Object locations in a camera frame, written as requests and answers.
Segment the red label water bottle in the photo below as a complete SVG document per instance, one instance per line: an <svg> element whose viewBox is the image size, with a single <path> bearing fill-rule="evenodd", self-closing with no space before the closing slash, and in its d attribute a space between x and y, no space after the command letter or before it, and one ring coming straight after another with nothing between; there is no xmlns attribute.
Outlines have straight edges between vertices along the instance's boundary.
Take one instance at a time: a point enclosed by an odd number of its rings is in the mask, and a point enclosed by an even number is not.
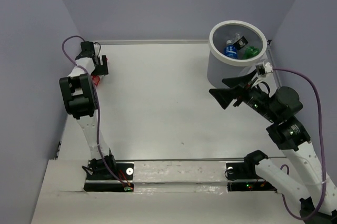
<svg viewBox="0 0 337 224"><path fill-rule="evenodd" d="M102 77L98 75L92 75L91 79L93 84L97 87L100 84Z"/></svg>

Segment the blue label bottle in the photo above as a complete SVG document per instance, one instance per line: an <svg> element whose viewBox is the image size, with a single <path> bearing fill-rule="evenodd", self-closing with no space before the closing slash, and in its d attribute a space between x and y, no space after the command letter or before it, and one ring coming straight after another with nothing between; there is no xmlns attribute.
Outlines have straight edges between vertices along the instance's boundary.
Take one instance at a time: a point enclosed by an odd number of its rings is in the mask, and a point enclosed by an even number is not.
<svg viewBox="0 0 337 224"><path fill-rule="evenodd" d="M238 55L237 55L237 49L234 46L233 42L231 40L227 40L226 41L226 47L224 49L224 55L232 58L232 59L238 59Z"/></svg>

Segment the green plastic bottle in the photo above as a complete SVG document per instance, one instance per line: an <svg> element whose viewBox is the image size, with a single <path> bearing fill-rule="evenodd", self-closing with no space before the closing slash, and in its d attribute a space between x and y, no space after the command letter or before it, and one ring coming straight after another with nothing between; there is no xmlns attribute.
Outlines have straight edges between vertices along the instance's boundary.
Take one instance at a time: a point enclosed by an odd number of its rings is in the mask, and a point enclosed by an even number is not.
<svg viewBox="0 0 337 224"><path fill-rule="evenodd" d="M248 60L248 59L254 58L254 57L256 57L259 53L260 53L260 49L259 49L259 48L254 47L254 46L248 46L248 47L245 49L243 59L244 59L244 60Z"/></svg>

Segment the black cap clear bottle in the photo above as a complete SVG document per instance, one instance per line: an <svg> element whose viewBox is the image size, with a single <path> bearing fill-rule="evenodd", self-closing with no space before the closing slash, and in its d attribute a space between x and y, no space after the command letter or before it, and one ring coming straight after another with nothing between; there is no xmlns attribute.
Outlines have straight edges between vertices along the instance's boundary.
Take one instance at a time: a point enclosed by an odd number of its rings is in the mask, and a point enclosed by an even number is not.
<svg viewBox="0 0 337 224"><path fill-rule="evenodd" d="M248 45L247 39L241 33L235 33L234 36L232 37L232 42L233 42L234 47L238 51L244 48L246 45Z"/></svg>

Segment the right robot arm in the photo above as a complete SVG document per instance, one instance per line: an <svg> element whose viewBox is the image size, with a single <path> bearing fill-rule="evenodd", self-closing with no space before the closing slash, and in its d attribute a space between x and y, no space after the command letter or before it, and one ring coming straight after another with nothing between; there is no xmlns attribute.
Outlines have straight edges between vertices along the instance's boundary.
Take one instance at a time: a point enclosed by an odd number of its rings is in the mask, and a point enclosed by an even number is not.
<svg viewBox="0 0 337 224"><path fill-rule="evenodd" d="M300 207L293 218L305 223L336 223L336 185L328 176L323 159L315 153L309 133L295 116L303 108L298 93L287 86L277 88L274 94L264 92L255 72L222 82L227 87L210 89L210 95L223 109L244 103L269 121L266 128L269 137L302 182L292 179L261 150L247 154L242 162L228 164L225 177L229 181L262 179L281 193L284 200Z"/></svg>

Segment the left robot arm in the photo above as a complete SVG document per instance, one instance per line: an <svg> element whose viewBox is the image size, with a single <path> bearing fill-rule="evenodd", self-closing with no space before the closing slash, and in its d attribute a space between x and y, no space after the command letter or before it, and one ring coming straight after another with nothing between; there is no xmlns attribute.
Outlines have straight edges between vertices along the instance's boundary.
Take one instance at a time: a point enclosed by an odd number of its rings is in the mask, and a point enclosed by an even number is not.
<svg viewBox="0 0 337 224"><path fill-rule="evenodd" d="M82 40L81 51L76 58L72 59L65 51L65 43L62 43L64 55L74 65L71 73L59 80L61 94L66 112L80 125L90 149L91 159L88 166L83 167L88 176L95 179L117 179L117 165L110 147L104 141L100 130L101 111L98 101L95 80L108 75L107 57L99 55L95 45L98 42Z"/></svg>

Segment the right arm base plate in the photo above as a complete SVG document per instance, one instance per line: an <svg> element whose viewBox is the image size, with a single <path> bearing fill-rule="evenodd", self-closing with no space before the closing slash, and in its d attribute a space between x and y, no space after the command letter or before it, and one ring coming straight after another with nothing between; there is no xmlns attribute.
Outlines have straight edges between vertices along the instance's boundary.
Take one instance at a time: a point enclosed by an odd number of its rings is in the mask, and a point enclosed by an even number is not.
<svg viewBox="0 0 337 224"><path fill-rule="evenodd" d="M254 171L244 162L226 163L224 171L227 179L228 192L248 192L248 191L273 191L273 187L265 179L258 177Z"/></svg>

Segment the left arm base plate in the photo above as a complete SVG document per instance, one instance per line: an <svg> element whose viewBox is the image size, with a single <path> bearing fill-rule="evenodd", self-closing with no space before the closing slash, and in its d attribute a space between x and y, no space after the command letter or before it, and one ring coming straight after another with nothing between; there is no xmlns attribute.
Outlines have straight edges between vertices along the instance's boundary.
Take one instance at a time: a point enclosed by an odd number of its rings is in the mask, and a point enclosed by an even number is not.
<svg viewBox="0 0 337 224"><path fill-rule="evenodd" d="M115 176L103 164L94 170L82 166L86 173L84 190L86 192L133 192L134 191L134 162L117 162Z"/></svg>

